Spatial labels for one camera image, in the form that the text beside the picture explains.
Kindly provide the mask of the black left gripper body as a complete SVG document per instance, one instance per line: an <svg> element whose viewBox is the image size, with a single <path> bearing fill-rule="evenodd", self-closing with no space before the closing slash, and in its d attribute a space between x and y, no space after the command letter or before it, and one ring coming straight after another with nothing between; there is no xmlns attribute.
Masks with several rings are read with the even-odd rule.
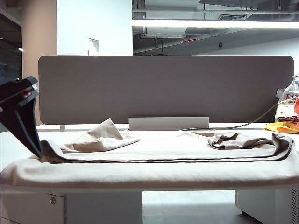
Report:
<svg viewBox="0 0 299 224"><path fill-rule="evenodd" d="M38 96L37 79L28 77L22 80L0 79L0 112L23 106Z"/></svg>

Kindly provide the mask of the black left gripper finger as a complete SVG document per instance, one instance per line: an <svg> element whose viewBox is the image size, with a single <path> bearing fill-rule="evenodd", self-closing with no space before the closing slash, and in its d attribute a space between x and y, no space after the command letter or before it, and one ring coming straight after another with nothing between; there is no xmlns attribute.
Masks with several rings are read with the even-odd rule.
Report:
<svg viewBox="0 0 299 224"><path fill-rule="evenodd" d="M37 93L15 96L1 102L0 122L34 155L42 158L43 149L36 129Z"/></svg>

